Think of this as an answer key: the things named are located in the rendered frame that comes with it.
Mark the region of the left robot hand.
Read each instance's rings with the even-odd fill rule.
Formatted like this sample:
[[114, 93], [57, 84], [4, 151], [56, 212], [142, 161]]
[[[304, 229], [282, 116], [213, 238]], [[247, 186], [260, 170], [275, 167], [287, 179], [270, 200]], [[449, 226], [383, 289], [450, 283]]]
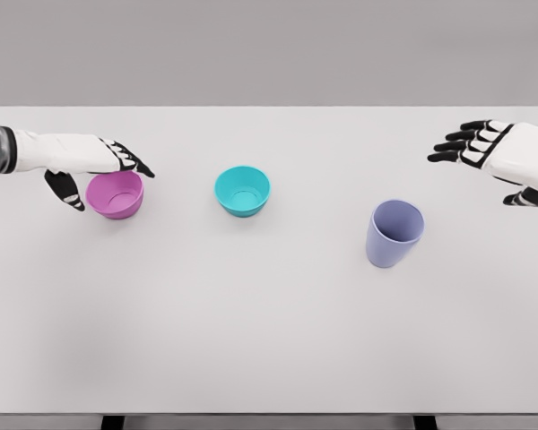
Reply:
[[77, 211], [84, 211], [85, 206], [72, 174], [135, 171], [155, 178], [140, 158], [117, 141], [70, 133], [41, 135], [39, 141], [46, 154], [44, 178], [48, 186], [60, 201]]

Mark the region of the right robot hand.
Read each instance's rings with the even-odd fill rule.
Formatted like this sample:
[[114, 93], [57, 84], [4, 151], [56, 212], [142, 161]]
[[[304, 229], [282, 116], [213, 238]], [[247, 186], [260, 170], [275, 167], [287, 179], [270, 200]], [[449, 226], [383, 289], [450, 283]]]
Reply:
[[506, 195], [502, 203], [538, 208], [538, 125], [495, 119], [463, 123], [433, 146], [427, 160], [463, 164], [518, 185], [520, 190]]

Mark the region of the pink bowl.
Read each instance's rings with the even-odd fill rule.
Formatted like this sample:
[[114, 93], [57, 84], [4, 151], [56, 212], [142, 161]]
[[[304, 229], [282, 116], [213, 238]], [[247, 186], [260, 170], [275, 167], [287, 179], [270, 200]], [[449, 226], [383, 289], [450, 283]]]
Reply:
[[134, 171], [99, 174], [88, 183], [85, 196], [99, 215], [127, 219], [135, 215], [143, 203], [143, 180]]

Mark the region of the lavender cup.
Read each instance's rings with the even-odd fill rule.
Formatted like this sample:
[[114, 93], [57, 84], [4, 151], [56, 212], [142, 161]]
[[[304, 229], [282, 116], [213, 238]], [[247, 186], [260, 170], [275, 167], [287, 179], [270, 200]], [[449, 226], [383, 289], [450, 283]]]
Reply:
[[421, 240], [425, 219], [410, 202], [390, 199], [371, 213], [366, 238], [369, 261], [379, 268], [398, 264]]

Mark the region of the teal bowl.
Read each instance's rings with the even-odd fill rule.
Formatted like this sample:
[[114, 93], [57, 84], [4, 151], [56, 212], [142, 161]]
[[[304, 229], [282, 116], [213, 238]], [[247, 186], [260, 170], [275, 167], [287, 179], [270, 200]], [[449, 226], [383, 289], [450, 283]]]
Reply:
[[216, 200], [226, 212], [238, 218], [248, 218], [264, 208], [272, 185], [262, 170], [250, 166], [236, 166], [219, 174], [213, 191]]

